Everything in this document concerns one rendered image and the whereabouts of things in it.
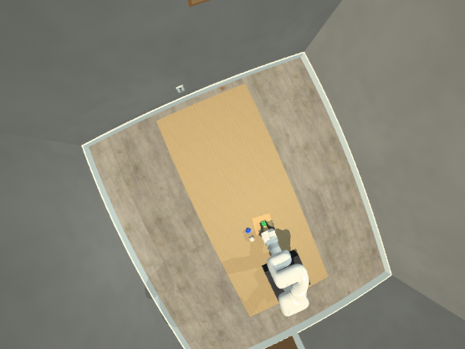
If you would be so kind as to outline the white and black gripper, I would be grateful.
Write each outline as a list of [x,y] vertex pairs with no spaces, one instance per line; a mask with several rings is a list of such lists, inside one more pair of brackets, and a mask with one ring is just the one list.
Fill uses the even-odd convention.
[[[267,226],[267,225],[268,225],[268,222],[265,221],[265,223],[266,223],[266,226]],[[262,225],[261,223],[260,223],[260,227],[261,227],[261,231],[259,232],[258,235],[262,237],[262,239],[263,239],[263,241],[264,241],[264,243],[266,244],[267,247],[268,247],[269,245],[271,245],[271,244],[275,244],[275,243],[278,242],[277,235],[276,235],[275,237],[273,237],[273,238],[270,239],[269,236],[268,236],[268,230],[264,232],[264,230],[263,230],[263,225]],[[271,228],[271,229],[273,228],[274,231],[275,231],[275,227],[271,227],[271,226],[269,226],[269,225],[268,225],[267,227],[268,227],[269,230],[270,230],[270,228]],[[262,232],[263,232],[263,233],[262,233]]]

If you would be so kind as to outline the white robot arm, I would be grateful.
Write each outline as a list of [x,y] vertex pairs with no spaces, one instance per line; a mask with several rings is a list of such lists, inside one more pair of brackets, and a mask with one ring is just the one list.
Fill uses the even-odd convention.
[[301,264],[290,265],[292,259],[289,251],[282,251],[278,243],[269,245],[267,250],[270,250],[272,255],[267,260],[269,272],[277,287],[284,290],[278,296],[279,305],[283,308],[281,311],[284,311],[283,314],[285,316],[291,316],[304,310],[309,305],[309,300],[306,296],[309,286],[309,276],[306,268]]

